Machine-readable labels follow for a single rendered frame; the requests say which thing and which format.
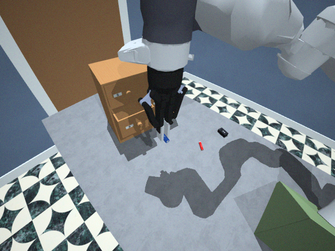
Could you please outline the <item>brown wooden chest of drawers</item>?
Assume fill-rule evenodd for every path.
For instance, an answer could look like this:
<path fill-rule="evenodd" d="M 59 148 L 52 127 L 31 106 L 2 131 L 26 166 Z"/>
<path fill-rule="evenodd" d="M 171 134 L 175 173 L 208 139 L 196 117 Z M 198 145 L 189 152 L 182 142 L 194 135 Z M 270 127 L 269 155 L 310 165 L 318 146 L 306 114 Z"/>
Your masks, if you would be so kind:
<path fill-rule="evenodd" d="M 147 73 L 147 65 L 142 65 L 142 64 L 135 64 L 135 63 L 130 63 L 130 62 L 123 62 L 119 60 L 119 57 L 105 60 L 105 61 L 99 61 L 96 63 L 88 64 L 92 78 L 94 80 L 100 101 L 102 103 L 103 109 L 105 111 L 107 120 L 112 127 L 116 137 L 118 138 L 120 143 L 120 137 L 117 131 L 117 127 L 115 125 L 111 110 L 120 106 L 123 106 L 125 104 L 128 104 L 130 102 L 136 101 L 138 99 L 132 100 L 130 102 L 124 103 L 122 105 L 110 108 L 105 90 L 104 90 L 104 85 L 111 84 L 120 80 L 124 80 L 130 77 L 138 76 L 141 74 L 144 74 L 145 76 L 145 91 L 147 95 L 147 79 L 146 79 L 146 73 Z M 116 131 L 116 132 L 115 132 Z"/>

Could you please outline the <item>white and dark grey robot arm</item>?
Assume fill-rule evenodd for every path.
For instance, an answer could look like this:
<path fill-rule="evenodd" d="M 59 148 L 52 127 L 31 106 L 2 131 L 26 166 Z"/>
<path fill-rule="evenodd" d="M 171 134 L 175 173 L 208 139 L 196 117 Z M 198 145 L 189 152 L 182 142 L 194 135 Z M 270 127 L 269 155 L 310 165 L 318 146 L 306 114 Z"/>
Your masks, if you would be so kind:
<path fill-rule="evenodd" d="M 288 78 L 303 80 L 320 67 L 335 83 L 335 6 L 305 30 L 292 0 L 140 0 L 140 10 L 142 38 L 118 51 L 120 61 L 178 70 L 193 61 L 192 32 L 200 30 L 242 51 L 279 48 L 278 68 Z"/>

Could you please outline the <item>blue aa battery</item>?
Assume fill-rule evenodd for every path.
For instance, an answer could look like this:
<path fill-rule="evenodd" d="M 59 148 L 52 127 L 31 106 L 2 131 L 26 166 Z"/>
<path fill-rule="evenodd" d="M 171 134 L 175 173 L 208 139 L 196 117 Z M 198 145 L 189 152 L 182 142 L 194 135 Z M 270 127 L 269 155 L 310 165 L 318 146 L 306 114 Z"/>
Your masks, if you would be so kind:
<path fill-rule="evenodd" d="M 169 142 L 169 139 L 167 138 L 167 136 L 164 134 L 164 141 L 166 142 L 166 143 L 168 143 Z"/>

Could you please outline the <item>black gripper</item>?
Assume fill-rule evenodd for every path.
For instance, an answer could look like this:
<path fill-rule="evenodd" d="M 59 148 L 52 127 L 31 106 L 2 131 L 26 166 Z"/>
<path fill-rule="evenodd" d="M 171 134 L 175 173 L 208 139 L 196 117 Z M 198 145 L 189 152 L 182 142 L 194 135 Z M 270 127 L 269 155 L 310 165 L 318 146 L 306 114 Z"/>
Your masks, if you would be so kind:
<path fill-rule="evenodd" d="M 182 83 L 183 69 L 175 71 L 158 71 L 147 66 L 148 90 L 138 102 L 143 106 L 151 125 L 157 130 L 157 137 L 162 142 L 164 134 L 169 138 L 172 119 L 177 118 L 182 100 L 188 88 Z M 155 103 L 155 115 L 151 108 L 151 99 Z M 174 112 L 174 113 L 173 113 Z"/>

